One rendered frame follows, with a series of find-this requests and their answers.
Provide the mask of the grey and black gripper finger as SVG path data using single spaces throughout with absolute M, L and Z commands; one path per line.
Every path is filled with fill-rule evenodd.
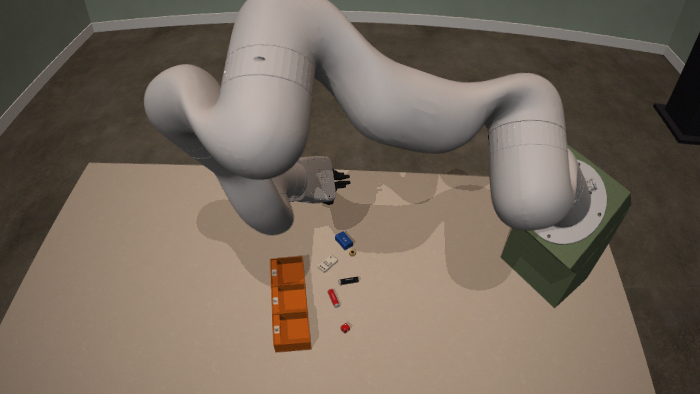
M 338 188 L 346 188 L 346 185 L 351 184 L 350 181 L 337 181 L 335 182 L 335 190 L 337 191 Z M 329 202 L 322 202 L 327 205 L 331 205 L 334 203 L 334 200 L 329 201 Z
M 333 168 L 332 168 L 333 169 Z M 334 180 L 343 180 L 350 177 L 350 175 L 344 175 L 343 172 L 338 172 L 333 169 Z

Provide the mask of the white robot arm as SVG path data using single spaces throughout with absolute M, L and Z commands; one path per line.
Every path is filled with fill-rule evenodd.
M 221 86 L 200 67 L 173 66 L 149 83 L 144 108 L 158 132 L 216 175 L 246 224 L 279 235 L 292 226 L 290 202 L 305 186 L 297 161 L 314 79 L 362 135 L 388 146 L 446 153 L 485 125 L 492 204 L 513 229 L 566 245 L 604 218 L 604 183 L 567 147 L 551 82 L 532 73 L 456 82 L 405 66 L 374 48 L 329 0 L 247 0 Z

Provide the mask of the red battery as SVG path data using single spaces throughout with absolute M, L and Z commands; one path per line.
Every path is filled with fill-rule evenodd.
M 330 296 L 330 298 L 331 298 L 331 301 L 332 301 L 334 307 L 335 307 L 335 308 L 338 308 L 338 307 L 340 306 L 340 304 L 339 304 L 339 302 L 338 302 L 338 300 L 337 300 L 337 297 L 336 297 L 336 295 L 335 295 L 333 289 L 328 290 L 328 294 L 329 294 L 329 296 Z

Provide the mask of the white domino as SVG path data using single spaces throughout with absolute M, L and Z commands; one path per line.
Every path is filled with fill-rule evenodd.
M 333 257 L 332 255 L 330 255 L 321 264 L 318 265 L 318 268 L 325 273 L 337 262 L 338 262 L 338 260 L 335 257 Z

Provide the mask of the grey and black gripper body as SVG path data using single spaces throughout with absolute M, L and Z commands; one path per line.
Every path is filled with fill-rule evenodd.
M 301 157 L 297 162 L 304 170 L 305 186 L 302 194 L 297 196 L 295 200 L 303 203 L 322 203 L 334 200 L 336 190 L 330 158 L 326 156 Z

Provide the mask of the orange rack of bins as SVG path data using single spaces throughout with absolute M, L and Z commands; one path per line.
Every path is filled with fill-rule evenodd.
M 270 274 L 275 352 L 312 350 L 303 257 L 270 259 Z

